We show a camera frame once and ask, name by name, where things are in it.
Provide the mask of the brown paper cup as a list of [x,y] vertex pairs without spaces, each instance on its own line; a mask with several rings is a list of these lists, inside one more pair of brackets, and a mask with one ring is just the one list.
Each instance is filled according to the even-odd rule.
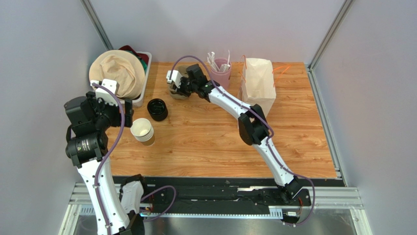
[[153,136],[154,129],[151,122],[146,118],[139,118],[133,121],[130,131],[133,136],[138,138],[145,138]]

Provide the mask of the white paper takeout bag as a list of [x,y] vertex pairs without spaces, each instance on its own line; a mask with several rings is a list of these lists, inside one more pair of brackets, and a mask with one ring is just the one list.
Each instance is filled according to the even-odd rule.
[[267,116],[277,97],[273,63],[267,59],[243,58],[238,99],[251,106],[260,105]]

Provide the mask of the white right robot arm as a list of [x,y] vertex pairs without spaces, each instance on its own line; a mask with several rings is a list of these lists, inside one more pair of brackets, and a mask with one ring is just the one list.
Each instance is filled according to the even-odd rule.
[[167,82],[182,96],[196,93],[201,99],[219,106],[238,121],[239,135],[245,144],[252,146],[263,158],[280,189],[279,197],[289,203],[301,190],[298,177],[280,157],[272,142],[272,130],[259,105],[250,106],[228,93],[216,81],[208,80],[199,65],[187,67],[187,77],[177,70],[167,74]]

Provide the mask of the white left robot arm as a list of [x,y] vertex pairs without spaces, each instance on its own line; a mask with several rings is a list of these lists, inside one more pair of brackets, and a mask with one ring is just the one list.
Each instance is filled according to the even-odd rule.
[[127,178],[117,189],[111,173],[106,131],[123,131],[133,124],[133,105],[121,102],[115,80],[94,80],[95,91],[76,97],[65,105],[70,120],[66,155],[84,180],[94,208],[99,235],[143,235],[149,213],[142,202],[150,197],[141,175]]

